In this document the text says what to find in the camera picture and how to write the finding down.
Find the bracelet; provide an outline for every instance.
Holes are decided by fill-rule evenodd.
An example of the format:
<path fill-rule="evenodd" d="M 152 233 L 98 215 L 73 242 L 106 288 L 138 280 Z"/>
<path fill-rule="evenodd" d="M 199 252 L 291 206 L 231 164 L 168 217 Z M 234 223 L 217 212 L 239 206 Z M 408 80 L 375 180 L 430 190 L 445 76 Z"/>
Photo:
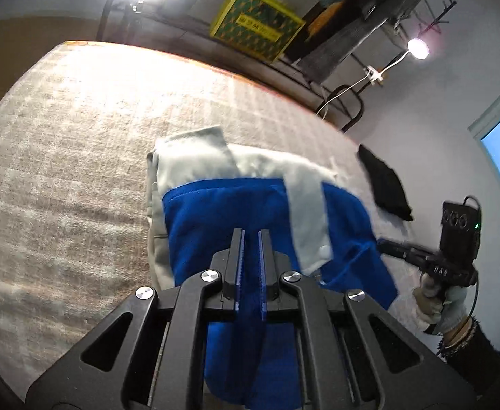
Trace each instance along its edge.
<path fill-rule="evenodd" d="M 469 317 L 465 319 L 464 326 L 459 328 L 454 336 L 451 336 L 450 339 L 446 339 L 446 336 L 443 336 L 443 344 L 445 348 L 451 348 L 454 345 L 457 345 L 460 341 L 462 341 L 465 336 L 468 334 L 468 331 L 472 328 L 472 319 Z"/>
<path fill-rule="evenodd" d="M 471 339 L 474 337 L 474 335 L 476 334 L 476 328 L 478 327 L 478 321 L 474 317 L 471 317 L 470 319 L 472 321 L 472 325 L 470 327 L 470 330 L 467 331 L 467 333 L 462 337 L 462 339 L 454 342 L 449 346 L 444 345 L 443 339 L 442 341 L 440 341 L 438 349 L 442 357 L 447 358 L 453 356 L 459 350 L 466 347 L 468 343 L 471 341 Z"/>

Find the white cable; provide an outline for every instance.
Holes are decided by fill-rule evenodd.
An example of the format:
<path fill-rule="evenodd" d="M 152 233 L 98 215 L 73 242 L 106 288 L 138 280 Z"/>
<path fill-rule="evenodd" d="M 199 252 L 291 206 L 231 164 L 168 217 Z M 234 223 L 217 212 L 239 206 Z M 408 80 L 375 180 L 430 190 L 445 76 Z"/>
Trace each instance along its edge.
<path fill-rule="evenodd" d="M 324 90 L 324 86 L 320 85 L 320 90 L 322 91 L 322 99 L 328 103 L 328 97 L 326 97 L 326 91 Z M 324 113 L 324 117 L 323 119 L 326 118 L 326 116 L 328 115 L 328 108 L 326 108 L 326 112 Z"/>
<path fill-rule="evenodd" d="M 363 78 L 363 79 L 360 79 L 358 80 L 355 84 L 353 84 L 351 87 L 345 89 L 343 92 L 339 93 L 338 95 L 336 95 L 335 97 L 332 97 L 331 99 L 329 99 L 326 103 L 324 103 L 322 105 L 322 107 L 317 111 L 316 115 L 318 115 L 320 113 L 320 111 L 322 111 L 324 109 L 324 107 L 330 103 L 332 100 L 335 100 L 337 97 L 341 97 L 341 95 L 345 94 L 345 92 L 347 92 L 348 90 L 354 88 L 358 83 L 360 83 L 361 81 L 369 78 L 370 76 L 373 75 L 373 78 L 370 79 L 370 81 L 373 83 L 375 80 L 382 80 L 382 76 L 383 74 L 388 71 L 390 68 L 392 68 L 394 65 L 397 65 L 398 63 L 400 63 L 404 58 L 406 58 L 406 56 L 409 54 L 409 51 L 406 51 L 404 53 L 404 55 L 402 55 L 398 60 L 396 60 L 394 63 L 392 64 L 389 64 L 385 69 L 383 69 L 381 72 L 377 73 L 377 71 L 375 71 L 374 68 L 371 68 L 371 69 L 368 69 L 368 72 L 366 74 L 366 76 Z M 328 110 L 326 109 L 326 112 L 324 113 L 324 115 L 322 116 L 322 120 L 324 120 L 326 118 L 326 115 L 328 114 Z"/>
<path fill-rule="evenodd" d="M 315 115 L 318 115 L 318 114 L 320 113 L 320 111 L 322 111 L 322 110 L 324 109 L 324 107 L 325 107 L 328 103 L 330 103 L 332 100 L 335 100 L 337 97 L 341 97 L 341 95 L 345 94 L 345 92 L 347 92 L 348 90 L 350 90 L 350 89 L 354 88 L 354 87 L 355 87 L 358 83 L 360 83 L 361 81 L 364 81 L 364 80 L 365 80 L 366 78 L 368 78 L 369 76 L 370 76 L 370 73 L 368 72 L 368 73 L 366 74 L 366 76 L 365 76 L 363 79 L 358 80 L 355 84 L 353 84 L 353 86 L 351 86 L 351 87 L 349 87 L 349 88 L 345 89 L 343 92 L 340 92 L 340 93 L 339 93 L 338 95 L 336 95 L 335 97 L 332 97 L 331 99 L 329 99 L 326 103 L 324 103 L 324 104 L 322 105 L 322 107 L 321 107 L 321 108 L 317 111 L 317 113 L 316 113 Z"/>
<path fill-rule="evenodd" d="M 394 65 L 400 63 L 404 58 L 406 58 L 406 56 L 409 54 L 409 51 L 406 51 L 406 53 L 401 56 L 398 60 L 396 60 L 393 64 L 389 64 L 385 69 L 383 69 L 381 72 L 380 72 L 380 76 L 383 76 L 383 74 L 390 68 L 392 68 Z"/>

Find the bed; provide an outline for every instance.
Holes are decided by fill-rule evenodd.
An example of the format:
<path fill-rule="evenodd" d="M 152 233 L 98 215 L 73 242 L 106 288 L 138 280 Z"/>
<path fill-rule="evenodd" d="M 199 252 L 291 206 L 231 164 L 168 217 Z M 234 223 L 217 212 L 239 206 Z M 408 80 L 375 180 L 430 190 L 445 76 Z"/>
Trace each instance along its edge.
<path fill-rule="evenodd" d="M 0 102 L 0 374 L 20 397 L 116 304 L 150 284 L 145 156 L 157 137 L 226 141 L 338 173 L 377 236 L 411 238 L 374 204 L 357 146 L 259 84 L 172 54 L 97 42 L 50 51 Z M 410 330 L 415 270 L 385 259 Z"/>

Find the black sleeve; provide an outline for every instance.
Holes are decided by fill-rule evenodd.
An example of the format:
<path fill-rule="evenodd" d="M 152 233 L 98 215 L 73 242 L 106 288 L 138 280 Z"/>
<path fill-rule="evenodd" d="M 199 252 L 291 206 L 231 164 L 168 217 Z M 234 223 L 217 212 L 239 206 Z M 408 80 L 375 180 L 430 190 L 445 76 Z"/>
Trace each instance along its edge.
<path fill-rule="evenodd" d="M 440 353 L 477 395 L 483 395 L 500 375 L 500 352 L 492 347 L 476 319 L 472 318 L 472 327 L 457 345 L 444 348 L 442 341 Z"/>

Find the black cloth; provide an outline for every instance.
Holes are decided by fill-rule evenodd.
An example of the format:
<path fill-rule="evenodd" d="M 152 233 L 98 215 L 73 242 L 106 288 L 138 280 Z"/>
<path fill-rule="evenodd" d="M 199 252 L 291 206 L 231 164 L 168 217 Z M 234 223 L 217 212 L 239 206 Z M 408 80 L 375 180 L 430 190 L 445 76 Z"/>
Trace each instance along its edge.
<path fill-rule="evenodd" d="M 480 323 L 472 320 L 467 336 L 457 345 L 445 349 L 440 342 L 440 353 L 474 387 L 476 395 L 483 395 L 500 376 L 500 352 L 483 334 Z"/>
<path fill-rule="evenodd" d="M 364 145 L 358 148 L 358 158 L 369 176 L 375 204 L 403 220 L 412 221 L 411 208 L 407 204 L 404 188 L 394 170 Z"/>

